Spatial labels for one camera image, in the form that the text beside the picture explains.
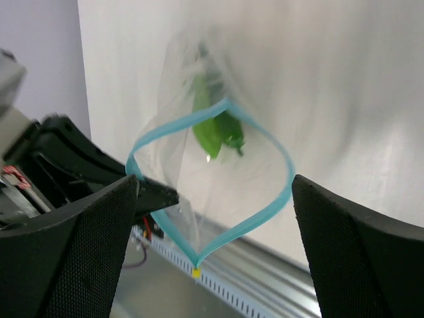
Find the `light green toy pepper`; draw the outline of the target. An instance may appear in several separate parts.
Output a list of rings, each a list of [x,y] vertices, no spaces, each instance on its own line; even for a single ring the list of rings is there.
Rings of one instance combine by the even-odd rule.
[[[197,59],[200,60],[203,71],[196,74],[192,81],[194,112],[208,109],[227,96],[223,75],[204,43],[198,45]],[[244,155],[241,122],[228,111],[195,124],[192,131],[200,147],[212,160],[218,157],[224,146],[233,149],[239,156]]]

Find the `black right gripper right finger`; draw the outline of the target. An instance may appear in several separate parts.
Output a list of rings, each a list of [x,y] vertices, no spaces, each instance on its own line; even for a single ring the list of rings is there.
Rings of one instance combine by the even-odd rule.
[[[423,228],[299,174],[291,188],[322,317],[423,316]]]

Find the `clear zip bag teal zipper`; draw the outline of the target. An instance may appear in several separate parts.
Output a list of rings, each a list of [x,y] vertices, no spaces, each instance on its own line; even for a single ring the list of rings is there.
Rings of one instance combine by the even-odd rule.
[[[192,81],[203,71],[197,59],[201,43],[223,75],[227,96],[194,112]],[[242,78],[246,53],[241,39],[220,31],[187,32],[173,39],[164,61],[157,112],[126,163],[128,173],[176,191],[178,202],[152,216],[195,273],[210,254],[268,222],[291,197],[295,168],[247,90]],[[241,122],[244,155],[224,146],[212,160],[196,141],[192,126],[223,111]]]

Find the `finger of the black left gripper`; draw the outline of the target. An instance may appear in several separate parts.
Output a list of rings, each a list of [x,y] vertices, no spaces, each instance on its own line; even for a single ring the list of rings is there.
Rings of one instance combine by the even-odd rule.
[[[102,152],[67,116],[52,115],[42,120],[31,154],[70,201],[126,175],[123,164]]]

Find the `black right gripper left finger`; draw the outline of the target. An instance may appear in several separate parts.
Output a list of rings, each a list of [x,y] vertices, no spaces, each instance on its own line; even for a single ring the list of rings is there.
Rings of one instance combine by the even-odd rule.
[[[127,176],[1,231],[1,316],[108,317],[137,193]]]

